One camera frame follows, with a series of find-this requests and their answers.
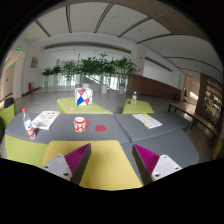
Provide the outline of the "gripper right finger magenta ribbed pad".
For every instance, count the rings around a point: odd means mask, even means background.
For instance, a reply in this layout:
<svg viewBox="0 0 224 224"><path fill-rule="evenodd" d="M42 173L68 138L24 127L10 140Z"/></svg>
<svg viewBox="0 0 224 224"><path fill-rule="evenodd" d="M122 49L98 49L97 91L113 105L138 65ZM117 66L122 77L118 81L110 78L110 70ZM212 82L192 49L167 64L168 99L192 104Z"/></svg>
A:
<svg viewBox="0 0 224 224"><path fill-rule="evenodd" d="M168 155L159 156L137 144L133 145L132 154L144 185L181 170Z"/></svg>

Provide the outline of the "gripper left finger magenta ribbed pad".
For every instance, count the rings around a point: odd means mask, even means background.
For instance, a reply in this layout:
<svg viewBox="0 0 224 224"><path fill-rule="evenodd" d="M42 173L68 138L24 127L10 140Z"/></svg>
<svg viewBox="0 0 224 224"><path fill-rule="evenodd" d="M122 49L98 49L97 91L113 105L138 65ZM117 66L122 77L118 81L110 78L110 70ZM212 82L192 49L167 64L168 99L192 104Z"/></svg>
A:
<svg viewBox="0 0 224 224"><path fill-rule="evenodd" d="M88 143L66 155L56 154L42 166L42 169L79 185L90 155L91 144Z"/></svg>

